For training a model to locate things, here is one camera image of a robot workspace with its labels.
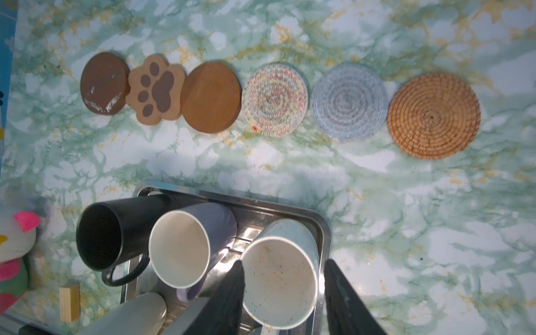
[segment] paw-shaped coaster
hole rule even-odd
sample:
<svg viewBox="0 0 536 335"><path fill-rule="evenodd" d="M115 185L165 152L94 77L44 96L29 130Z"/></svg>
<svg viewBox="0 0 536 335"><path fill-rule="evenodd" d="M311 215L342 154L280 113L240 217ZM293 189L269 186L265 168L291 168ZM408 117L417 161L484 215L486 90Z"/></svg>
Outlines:
<svg viewBox="0 0 536 335"><path fill-rule="evenodd" d="M127 104L142 124L155 125L181 116L181 89L186 73L180 65L169 65L159 55L151 55L143 65L130 71Z"/></svg>

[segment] blue object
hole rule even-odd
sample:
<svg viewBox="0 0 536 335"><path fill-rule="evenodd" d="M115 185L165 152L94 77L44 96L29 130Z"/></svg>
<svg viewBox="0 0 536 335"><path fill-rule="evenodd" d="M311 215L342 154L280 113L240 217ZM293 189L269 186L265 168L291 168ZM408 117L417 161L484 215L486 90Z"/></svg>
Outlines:
<svg viewBox="0 0 536 335"><path fill-rule="evenodd" d="M385 123L388 108L380 77L354 63L328 71L312 92L313 118L326 135L341 142L374 135Z"/></svg>
<svg viewBox="0 0 536 335"><path fill-rule="evenodd" d="M15 45L15 25L17 23L17 1L0 1L0 143L4 141L6 113L8 112L11 61ZM0 144L0 159L3 153Z"/></svg>

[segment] gray mug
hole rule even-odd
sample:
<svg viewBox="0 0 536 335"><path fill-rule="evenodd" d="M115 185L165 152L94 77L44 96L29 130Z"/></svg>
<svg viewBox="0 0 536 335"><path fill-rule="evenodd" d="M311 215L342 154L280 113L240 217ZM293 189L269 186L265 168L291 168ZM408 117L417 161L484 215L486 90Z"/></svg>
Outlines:
<svg viewBox="0 0 536 335"><path fill-rule="evenodd" d="M154 224L149 255L157 276L177 288L181 301L194 299L206 274L225 255L236 237L233 213L217 203L197 204L170 211Z"/></svg>

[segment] countertop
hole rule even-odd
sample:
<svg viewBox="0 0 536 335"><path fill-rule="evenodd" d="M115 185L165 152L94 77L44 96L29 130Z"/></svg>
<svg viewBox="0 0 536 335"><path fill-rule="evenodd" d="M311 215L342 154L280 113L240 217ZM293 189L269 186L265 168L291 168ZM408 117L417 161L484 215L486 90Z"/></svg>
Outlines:
<svg viewBox="0 0 536 335"><path fill-rule="evenodd" d="M536 332L536 8L534 1L23 0L19 4L0 190L42 216L28 256L31 287L13 311L77 332L115 308L81 261L75 228L92 202L129 197L153 178L316 210L331 257L389 334ZM90 113L79 79L97 52L130 68L160 53L187 72L223 59L242 84L287 62L309 93L342 62L385 81L446 71L470 83L482 123L439 161L393 142L386 124L341 144L308 112L285 138L243 115L217 135L184 121L140 125L130 108ZM58 287L81 283L81 317L59 322ZM327 322L323 321L323 334Z"/></svg>

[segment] plush toy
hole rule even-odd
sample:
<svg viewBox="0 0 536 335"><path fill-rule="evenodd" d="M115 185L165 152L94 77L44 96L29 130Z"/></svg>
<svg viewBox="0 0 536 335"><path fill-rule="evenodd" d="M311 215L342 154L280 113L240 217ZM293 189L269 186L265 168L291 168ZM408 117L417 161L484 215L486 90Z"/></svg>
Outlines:
<svg viewBox="0 0 536 335"><path fill-rule="evenodd" d="M28 272L21 258L35 243L39 217L0 204L0 314L28 288Z"/></svg>

